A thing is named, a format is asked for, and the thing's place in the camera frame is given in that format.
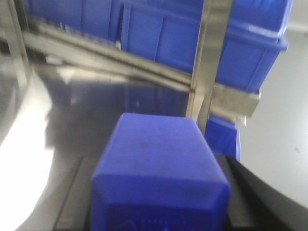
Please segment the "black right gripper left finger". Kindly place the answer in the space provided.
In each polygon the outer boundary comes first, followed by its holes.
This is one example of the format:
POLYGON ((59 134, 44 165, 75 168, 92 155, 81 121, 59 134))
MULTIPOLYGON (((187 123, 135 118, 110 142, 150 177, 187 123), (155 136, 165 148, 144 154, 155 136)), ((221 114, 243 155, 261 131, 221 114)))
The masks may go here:
POLYGON ((91 177, 98 161, 98 157, 79 159, 54 225, 55 231, 90 230, 91 177))

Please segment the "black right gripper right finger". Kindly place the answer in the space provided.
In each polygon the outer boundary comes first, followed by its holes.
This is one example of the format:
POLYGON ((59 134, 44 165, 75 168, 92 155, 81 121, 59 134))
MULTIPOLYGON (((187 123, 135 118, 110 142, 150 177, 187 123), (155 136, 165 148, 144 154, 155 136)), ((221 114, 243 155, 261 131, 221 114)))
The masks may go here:
POLYGON ((226 231, 306 231, 308 210, 231 156, 216 160, 231 185, 226 231))

